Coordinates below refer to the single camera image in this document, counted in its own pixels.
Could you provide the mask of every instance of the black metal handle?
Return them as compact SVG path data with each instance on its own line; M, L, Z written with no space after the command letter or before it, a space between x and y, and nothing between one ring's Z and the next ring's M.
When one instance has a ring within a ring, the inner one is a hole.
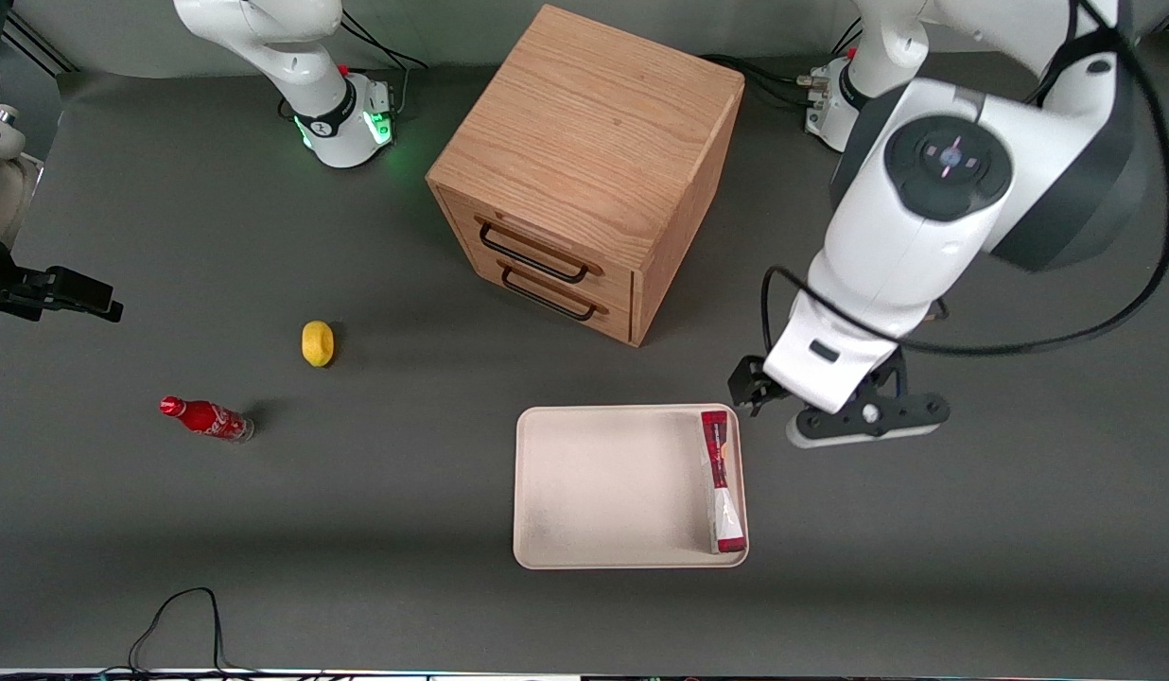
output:
M521 289L519 285L512 284L512 282L507 279L507 276L511 276L512 273L513 273L512 267L505 267L505 271L502 275L502 284L504 284L505 287L509 289L510 291L517 293L523 298L533 300L538 303L540 306L548 306L551 307L551 310L556 311L559 314L566 315L567 318L570 319L575 319L576 321L588 321L593 319L593 313L596 313L597 311L597 306L589 306L588 311L584 311L583 313L573 313L573 311L569 311L566 306L560 306L559 303L551 301L546 298L542 298L541 296L538 296L538 293L533 291L530 291L527 289Z
M494 241L489 241L487 234L492 229L493 224L490 223L490 221L485 221L483 223L483 227L479 228L479 241L484 242L484 245L489 246L489 249L497 251L498 253L502 253L504 256L511 257L514 260L524 264L525 266L532 266L533 269L537 269L537 271L540 271L542 275L554 276L555 279L562 280L562 283L567 284L580 284L581 280L584 280L584 276L588 275L588 266L581 266L581 270L576 272L576 275L568 275L567 272L559 271L553 266L545 266L545 264L533 259L532 257L518 253L518 251L510 249L510 246L502 246Z

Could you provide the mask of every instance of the red bottle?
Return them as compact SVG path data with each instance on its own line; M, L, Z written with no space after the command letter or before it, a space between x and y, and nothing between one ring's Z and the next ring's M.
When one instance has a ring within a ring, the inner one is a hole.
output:
M198 435L230 443L247 443L253 432L256 432L251 419L207 401L186 402L170 396L160 401L160 412L186 424L188 430Z

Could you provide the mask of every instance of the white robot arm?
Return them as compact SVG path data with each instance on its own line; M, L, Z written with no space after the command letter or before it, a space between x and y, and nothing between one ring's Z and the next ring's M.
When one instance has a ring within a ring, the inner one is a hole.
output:
M1047 70L1061 43L1077 36L1078 20L1065 0L853 0L862 39L845 55L812 69L805 130L844 152L858 112L874 97L905 85L929 54L925 25L953 27L1017 60L1035 77Z
M394 134L386 83L343 74L318 42L341 21L339 0L174 0L199 37L263 72L295 109L304 144L328 167L358 167Z
M11 5L0 0L0 35ZM39 172L39 161L22 154L26 138L13 127L16 114L16 109L0 105L0 313L39 321L44 311L78 311L118 322L122 304L108 284L61 266L19 266L9 253Z
M1126 6L1093 5L1108 26L1126 22ZM1028 271L1080 262L1107 249L1142 199L1133 83L1105 33L1080 13L1082 37L1047 56L1043 107L925 78L867 102L832 176L810 290L769 356L736 368L733 401L800 396L810 409L789 435L805 447L939 426L948 406L938 395L874 395L904 374L894 340L980 251Z

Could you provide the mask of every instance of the white tray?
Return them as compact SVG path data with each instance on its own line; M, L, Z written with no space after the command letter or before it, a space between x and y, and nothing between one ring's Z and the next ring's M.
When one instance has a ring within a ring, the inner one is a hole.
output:
M517 422L513 555L527 569L735 568L711 553L701 412L726 410L727 486L748 537L726 405L535 406Z

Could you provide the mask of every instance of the green indicator light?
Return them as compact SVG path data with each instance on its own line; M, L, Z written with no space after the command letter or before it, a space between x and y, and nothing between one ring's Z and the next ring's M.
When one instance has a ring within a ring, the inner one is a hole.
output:
M374 135L374 141L383 146L390 141L390 117L386 113L361 112L361 120L369 128L369 134Z
M311 139L307 139L307 131L303 128L303 124L299 121L299 117L295 117L295 127L299 128L299 134L303 135L303 146L311 150Z

